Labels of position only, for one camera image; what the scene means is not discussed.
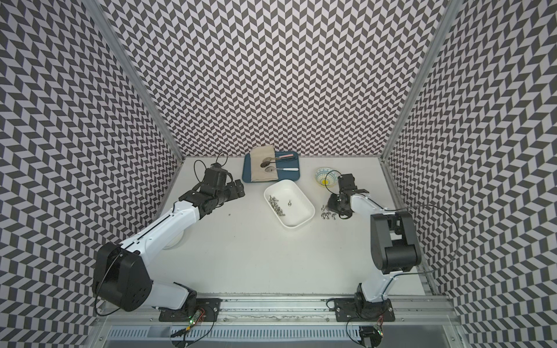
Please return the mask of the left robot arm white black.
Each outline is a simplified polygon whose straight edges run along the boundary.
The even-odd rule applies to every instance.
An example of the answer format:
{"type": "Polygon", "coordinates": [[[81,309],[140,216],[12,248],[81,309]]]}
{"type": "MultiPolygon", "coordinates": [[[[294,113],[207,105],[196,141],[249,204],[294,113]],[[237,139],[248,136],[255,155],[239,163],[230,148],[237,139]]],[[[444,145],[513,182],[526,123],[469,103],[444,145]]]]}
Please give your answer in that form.
{"type": "Polygon", "coordinates": [[[168,212],[123,242],[109,242],[98,250],[92,283],[94,299],[126,312],[149,306],[194,313],[194,290],[154,281],[147,267],[180,233],[224,203],[244,196],[242,181],[213,163],[205,169],[203,180],[182,194],[168,212]]]}

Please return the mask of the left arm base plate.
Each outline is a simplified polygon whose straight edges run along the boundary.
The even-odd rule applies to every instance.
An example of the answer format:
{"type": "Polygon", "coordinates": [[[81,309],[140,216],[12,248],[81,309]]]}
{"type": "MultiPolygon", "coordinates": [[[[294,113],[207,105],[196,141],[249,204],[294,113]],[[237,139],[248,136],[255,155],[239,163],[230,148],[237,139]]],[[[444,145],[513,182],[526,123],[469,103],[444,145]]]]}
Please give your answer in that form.
{"type": "Polygon", "coordinates": [[[180,310],[162,309],[159,322],[163,323],[186,323],[193,319],[194,314],[200,311],[204,323],[214,323],[220,313],[221,298],[201,298],[195,303],[185,304],[180,310]]]}

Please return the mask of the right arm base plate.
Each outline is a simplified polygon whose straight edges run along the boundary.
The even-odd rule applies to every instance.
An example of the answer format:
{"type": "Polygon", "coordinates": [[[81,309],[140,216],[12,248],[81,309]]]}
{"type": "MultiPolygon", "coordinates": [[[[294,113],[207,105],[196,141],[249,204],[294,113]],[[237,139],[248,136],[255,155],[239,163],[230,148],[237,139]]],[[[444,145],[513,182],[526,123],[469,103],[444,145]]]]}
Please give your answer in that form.
{"type": "Polygon", "coordinates": [[[377,321],[380,318],[385,323],[395,322],[395,314],[390,300],[382,302],[357,302],[349,298],[333,299],[332,310],[336,321],[347,323],[348,321],[377,321]]]}

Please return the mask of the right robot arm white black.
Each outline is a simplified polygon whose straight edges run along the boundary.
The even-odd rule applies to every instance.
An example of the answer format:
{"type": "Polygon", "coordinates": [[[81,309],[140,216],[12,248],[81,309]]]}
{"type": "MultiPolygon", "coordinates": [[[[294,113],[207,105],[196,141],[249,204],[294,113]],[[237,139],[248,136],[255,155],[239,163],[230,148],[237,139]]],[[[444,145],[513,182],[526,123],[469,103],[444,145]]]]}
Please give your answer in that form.
{"type": "Polygon", "coordinates": [[[409,274],[422,262],[416,226],[409,211],[389,209],[358,188],[352,174],[338,177],[338,192],[329,197],[328,208],[342,219],[359,215],[369,222],[371,258],[380,279],[359,284],[355,293],[355,311],[364,318],[389,310],[388,292],[398,278],[409,274]]]}

